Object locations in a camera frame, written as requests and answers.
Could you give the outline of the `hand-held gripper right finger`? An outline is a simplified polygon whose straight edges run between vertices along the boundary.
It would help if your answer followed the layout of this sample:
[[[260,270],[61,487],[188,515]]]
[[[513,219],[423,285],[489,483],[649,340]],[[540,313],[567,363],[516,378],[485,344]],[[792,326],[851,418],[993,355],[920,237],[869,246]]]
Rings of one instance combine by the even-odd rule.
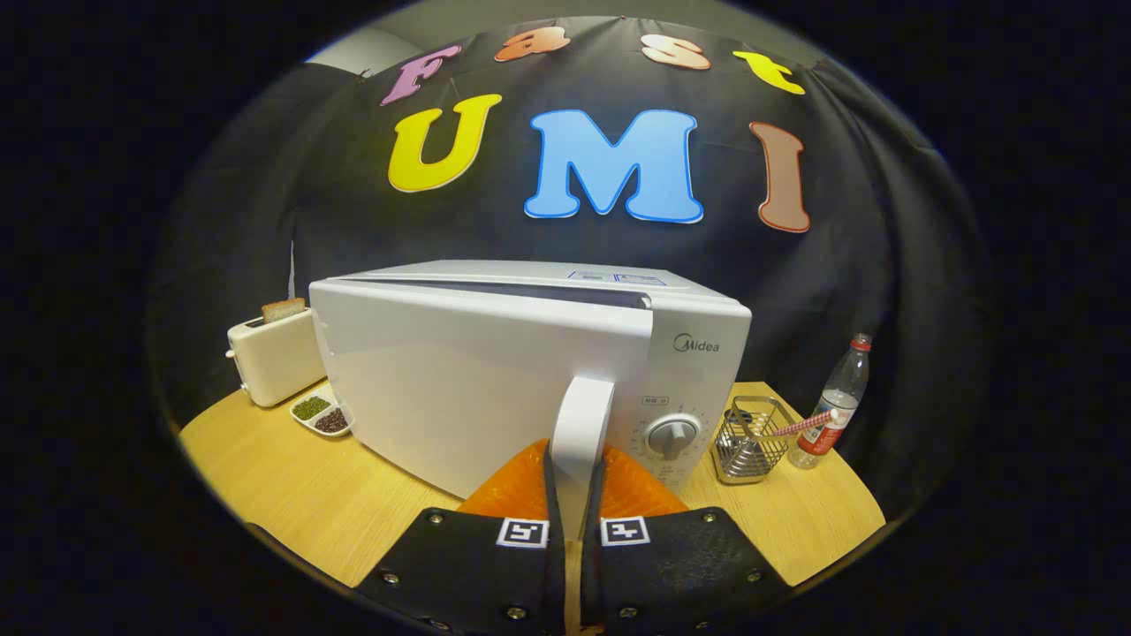
[[[604,447],[582,535],[581,622],[605,635],[735,635],[792,588],[728,512],[691,508]]]

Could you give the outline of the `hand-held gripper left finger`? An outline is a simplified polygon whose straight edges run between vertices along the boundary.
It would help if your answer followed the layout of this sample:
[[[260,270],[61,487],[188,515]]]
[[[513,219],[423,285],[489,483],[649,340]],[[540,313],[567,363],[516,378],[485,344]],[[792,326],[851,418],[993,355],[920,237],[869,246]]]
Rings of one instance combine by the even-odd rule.
[[[566,544],[549,440],[506,459],[456,510],[418,512],[356,599],[429,635],[562,635]]]

